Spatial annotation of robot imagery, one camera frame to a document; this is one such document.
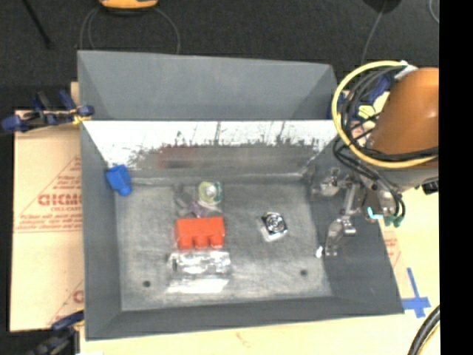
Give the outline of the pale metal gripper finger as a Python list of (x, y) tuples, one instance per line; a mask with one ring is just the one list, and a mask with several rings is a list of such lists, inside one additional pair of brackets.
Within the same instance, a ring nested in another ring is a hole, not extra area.
[(333, 197), (342, 187), (341, 169), (317, 169), (310, 182), (310, 196), (313, 199)]
[(327, 230), (324, 253), (327, 257), (335, 257), (342, 250), (346, 242), (355, 237), (357, 229), (353, 225), (351, 216), (337, 217)]

